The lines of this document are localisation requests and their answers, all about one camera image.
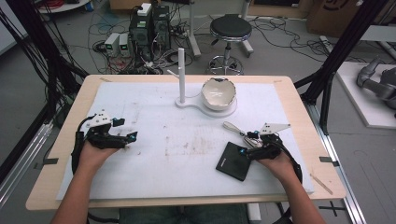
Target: black stool seat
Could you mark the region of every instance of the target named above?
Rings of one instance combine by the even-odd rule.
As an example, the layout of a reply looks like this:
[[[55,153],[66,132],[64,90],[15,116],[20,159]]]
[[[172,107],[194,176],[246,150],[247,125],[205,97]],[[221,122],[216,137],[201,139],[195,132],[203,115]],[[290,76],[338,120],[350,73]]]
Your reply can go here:
[[[210,23],[210,33],[217,39],[244,41],[250,37],[251,25],[235,15],[226,15]]]

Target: white paper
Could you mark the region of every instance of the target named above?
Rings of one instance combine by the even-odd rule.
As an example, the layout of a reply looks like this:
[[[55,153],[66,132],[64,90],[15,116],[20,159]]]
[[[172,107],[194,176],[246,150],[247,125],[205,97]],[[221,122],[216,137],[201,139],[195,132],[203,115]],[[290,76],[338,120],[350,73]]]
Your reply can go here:
[[[103,83],[87,116],[105,109],[110,117],[125,119],[123,126],[110,130],[111,134],[124,136],[138,131],[138,135],[129,149],[112,155],[98,171],[91,199],[284,193],[271,173],[255,161],[244,182],[216,170],[229,141],[245,146],[238,133],[222,127],[223,121],[246,132],[259,130],[265,122],[289,123],[274,85],[237,83],[235,87],[236,111],[228,118],[214,119],[195,108],[177,108],[177,83]],[[202,84],[186,84],[186,95],[196,95],[201,88]],[[305,190],[313,192],[291,129],[279,135],[302,166]],[[58,200],[64,196],[71,177],[68,165]]]

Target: wooden table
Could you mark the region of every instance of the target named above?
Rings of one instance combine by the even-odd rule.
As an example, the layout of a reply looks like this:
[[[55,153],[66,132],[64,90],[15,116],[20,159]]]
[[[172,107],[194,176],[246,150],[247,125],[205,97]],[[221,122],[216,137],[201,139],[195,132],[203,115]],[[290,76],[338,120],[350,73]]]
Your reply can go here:
[[[210,76],[186,76],[187,83],[204,83]],[[319,157],[327,157],[317,131],[309,118],[300,96],[289,77],[243,76],[227,77],[234,83],[274,84],[278,97],[291,124],[291,130],[302,152],[315,192],[310,194],[313,200],[341,199],[346,196],[338,174],[330,162],[320,162]],[[29,210],[57,209],[60,201],[56,195],[64,176],[64,168],[75,141],[75,131],[79,123],[86,118],[98,87],[103,82],[178,82],[172,76],[97,76],[85,79],[78,97],[62,127],[59,136],[49,154],[49,158],[59,158],[57,164],[45,165],[27,200]],[[126,207],[150,205],[202,204],[202,203],[255,203],[286,201],[286,195],[251,195],[227,197],[193,197],[166,199],[122,199],[92,200],[90,207]]]

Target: forearm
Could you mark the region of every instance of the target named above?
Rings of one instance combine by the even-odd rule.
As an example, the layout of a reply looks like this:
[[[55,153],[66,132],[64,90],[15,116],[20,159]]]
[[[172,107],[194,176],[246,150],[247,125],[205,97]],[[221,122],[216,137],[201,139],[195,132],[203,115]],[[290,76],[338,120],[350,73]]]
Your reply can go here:
[[[85,224],[87,222],[93,176],[94,174],[90,172],[76,171],[51,223]]]
[[[325,223],[297,177],[283,180],[281,183],[288,195],[293,223]]]

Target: black wallet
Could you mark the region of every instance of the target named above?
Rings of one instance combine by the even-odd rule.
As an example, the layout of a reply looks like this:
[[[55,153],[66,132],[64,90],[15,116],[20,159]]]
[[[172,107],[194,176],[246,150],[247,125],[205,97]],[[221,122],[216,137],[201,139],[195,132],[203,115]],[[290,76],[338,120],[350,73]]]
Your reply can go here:
[[[240,147],[232,142],[228,142],[216,169],[226,175],[244,181],[248,174],[250,160],[239,153],[243,148],[245,147]]]

